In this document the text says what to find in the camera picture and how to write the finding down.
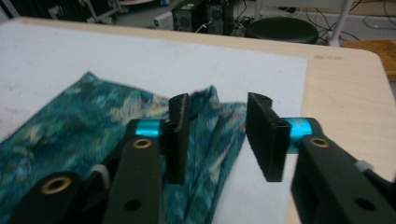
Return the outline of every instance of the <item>cloth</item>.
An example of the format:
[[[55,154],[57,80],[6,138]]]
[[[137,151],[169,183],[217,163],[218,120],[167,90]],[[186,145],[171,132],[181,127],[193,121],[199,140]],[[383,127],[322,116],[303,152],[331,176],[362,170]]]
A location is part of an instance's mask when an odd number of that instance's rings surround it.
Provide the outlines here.
[[[88,177],[130,119],[167,117],[168,99],[84,75],[0,144],[0,223],[46,175],[72,171]],[[190,96],[186,182],[163,183],[166,223],[211,222],[245,138],[245,119],[246,104],[222,104],[214,87]]]

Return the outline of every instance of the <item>floor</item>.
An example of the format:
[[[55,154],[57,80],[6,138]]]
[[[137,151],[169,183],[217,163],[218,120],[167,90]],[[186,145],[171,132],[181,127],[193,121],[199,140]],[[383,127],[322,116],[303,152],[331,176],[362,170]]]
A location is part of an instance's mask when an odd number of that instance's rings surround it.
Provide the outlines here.
[[[159,0],[148,2],[145,4],[129,6],[127,8],[124,8],[127,9],[129,12],[119,15],[114,23],[118,26],[156,29],[153,19],[167,11],[171,11],[172,8],[176,6],[179,2],[180,0],[173,0],[168,7],[162,7]],[[234,17],[236,18],[238,15],[240,15],[239,18],[243,18],[244,16],[253,17],[254,7],[255,1],[247,0],[246,4],[245,2],[238,1],[237,3],[235,3],[233,13]],[[309,16],[311,21],[314,21],[318,25],[328,27],[324,17],[314,12],[306,13],[305,11],[297,10],[295,13],[289,14],[277,10],[276,8],[267,8],[266,10],[262,11],[262,14],[264,15],[264,17],[297,17],[305,21],[308,21],[307,16]],[[326,20],[329,24],[333,24],[336,21],[336,17],[334,17],[332,14],[324,14],[324,16],[326,17]],[[345,33],[342,33],[341,37],[345,40],[355,40],[356,37],[360,40],[390,38],[396,39],[396,30],[394,28],[396,28],[395,25],[390,23],[387,18],[364,18],[363,16],[349,16],[344,26]],[[243,33],[235,32],[234,35],[243,36]],[[318,44],[324,45],[325,42],[319,40]],[[390,83],[390,86],[396,99],[396,82]]]

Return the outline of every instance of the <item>teal patterned fabric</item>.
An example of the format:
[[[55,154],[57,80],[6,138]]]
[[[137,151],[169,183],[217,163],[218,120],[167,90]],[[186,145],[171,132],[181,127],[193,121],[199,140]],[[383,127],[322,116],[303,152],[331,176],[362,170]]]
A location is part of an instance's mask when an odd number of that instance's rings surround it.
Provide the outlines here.
[[[245,138],[245,104],[222,104],[214,87],[190,101],[186,183],[163,183],[166,223],[211,222]],[[86,74],[0,144],[0,224],[44,176],[72,171],[88,177],[130,119],[167,117],[168,99]]]

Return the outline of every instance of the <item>chair seat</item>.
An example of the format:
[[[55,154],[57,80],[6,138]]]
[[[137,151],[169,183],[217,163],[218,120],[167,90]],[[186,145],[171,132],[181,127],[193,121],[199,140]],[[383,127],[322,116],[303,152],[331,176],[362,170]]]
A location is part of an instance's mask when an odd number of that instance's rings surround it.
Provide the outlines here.
[[[275,17],[253,22],[246,29],[245,37],[315,44],[318,40],[318,30],[307,21]]]

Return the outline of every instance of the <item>wooden table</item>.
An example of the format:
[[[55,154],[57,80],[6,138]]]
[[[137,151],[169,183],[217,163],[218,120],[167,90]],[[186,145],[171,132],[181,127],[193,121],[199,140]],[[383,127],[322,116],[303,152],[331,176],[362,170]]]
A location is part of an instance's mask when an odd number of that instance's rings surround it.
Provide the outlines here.
[[[340,147],[357,159],[370,162],[387,180],[394,179],[395,100],[382,63],[371,52],[64,21],[18,19],[18,22],[304,57],[308,60],[308,68],[303,116],[317,119],[326,135]],[[292,200],[288,223],[300,223]]]

